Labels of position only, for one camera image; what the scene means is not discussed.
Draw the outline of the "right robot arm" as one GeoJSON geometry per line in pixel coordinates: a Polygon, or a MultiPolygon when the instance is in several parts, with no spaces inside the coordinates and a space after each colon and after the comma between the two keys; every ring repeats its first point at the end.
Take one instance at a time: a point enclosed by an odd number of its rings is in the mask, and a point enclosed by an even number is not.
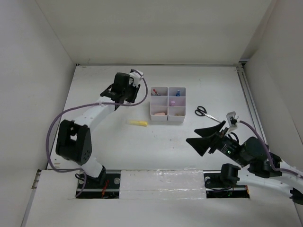
{"type": "Polygon", "coordinates": [[[303,174],[294,167],[282,167],[282,159],[269,151],[268,145],[248,123],[241,121],[255,134],[240,144],[238,137],[232,132],[237,126],[233,120],[229,128],[225,128],[225,122],[208,127],[196,129],[197,138],[187,138],[186,142],[200,155],[212,154],[220,151],[236,163],[224,164],[219,174],[219,181],[224,186],[233,187],[240,180],[238,172],[242,167],[260,178],[275,178],[290,186],[290,198],[296,204],[303,203],[303,174]]]}

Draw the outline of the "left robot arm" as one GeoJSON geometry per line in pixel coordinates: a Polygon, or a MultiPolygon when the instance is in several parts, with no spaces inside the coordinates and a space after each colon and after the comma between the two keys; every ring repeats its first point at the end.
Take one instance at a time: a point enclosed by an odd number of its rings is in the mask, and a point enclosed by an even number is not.
{"type": "Polygon", "coordinates": [[[102,120],[120,106],[138,105],[135,100],[142,80],[143,73],[138,70],[131,70],[130,73],[118,72],[114,82],[86,112],[73,120],[63,120],[59,125],[56,154],[76,163],[94,187],[104,185],[106,169],[92,155],[91,134],[102,120]]]}

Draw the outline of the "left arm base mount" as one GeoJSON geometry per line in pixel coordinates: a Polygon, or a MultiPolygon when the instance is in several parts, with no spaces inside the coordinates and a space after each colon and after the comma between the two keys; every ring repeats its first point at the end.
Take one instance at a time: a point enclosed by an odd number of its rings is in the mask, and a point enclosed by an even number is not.
{"type": "Polygon", "coordinates": [[[106,173],[106,180],[99,184],[87,178],[85,187],[77,199],[119,199],[121,181],[120,170],[109,170],[106,173]]]}

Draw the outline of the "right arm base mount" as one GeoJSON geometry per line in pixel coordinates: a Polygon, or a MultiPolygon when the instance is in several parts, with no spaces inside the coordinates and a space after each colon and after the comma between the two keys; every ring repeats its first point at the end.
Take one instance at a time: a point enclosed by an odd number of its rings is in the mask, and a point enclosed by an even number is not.
{"type": "Polygon", "coordinates": [[[220,171],[205,171],[204,182],[207,199],[249,199],[249,191],[246,185],[224,183],[220,179],[220,171]]]}

